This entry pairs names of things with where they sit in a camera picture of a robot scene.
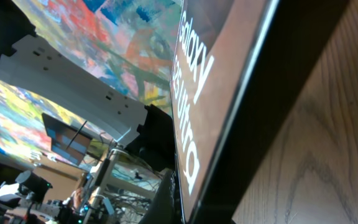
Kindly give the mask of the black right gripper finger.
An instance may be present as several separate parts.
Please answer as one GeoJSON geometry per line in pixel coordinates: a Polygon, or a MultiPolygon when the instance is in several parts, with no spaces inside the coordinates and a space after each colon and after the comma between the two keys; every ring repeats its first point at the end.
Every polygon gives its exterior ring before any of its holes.
{"type": "Polygon", "coordinates": [[[139,224],[173,224],[175,218],[175,174],[166,171],[157,193],[139,224]]]}

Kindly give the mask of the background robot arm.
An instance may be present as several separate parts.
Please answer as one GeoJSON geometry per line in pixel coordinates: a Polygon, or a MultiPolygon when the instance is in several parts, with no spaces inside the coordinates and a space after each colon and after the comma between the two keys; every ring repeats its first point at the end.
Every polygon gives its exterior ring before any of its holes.
{"type": "Polygon", "coordinates": [[[82,224],[84,216],[76,211],[75,198],[48,200],[50,182],[27,170],[13,184],[0,185],[0,224],[82,224]]]}

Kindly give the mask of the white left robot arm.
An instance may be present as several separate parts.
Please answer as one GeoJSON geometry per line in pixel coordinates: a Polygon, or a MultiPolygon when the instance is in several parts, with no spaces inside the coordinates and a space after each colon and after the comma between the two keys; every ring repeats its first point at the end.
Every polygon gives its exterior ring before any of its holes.
{"type": "Polygon", "coordinates": [[[55,50],[12,2],[0,1],[0,81],[43,96],[97,125],[161,171],[175,168],[173,121],[133,100],[55,50]]]}

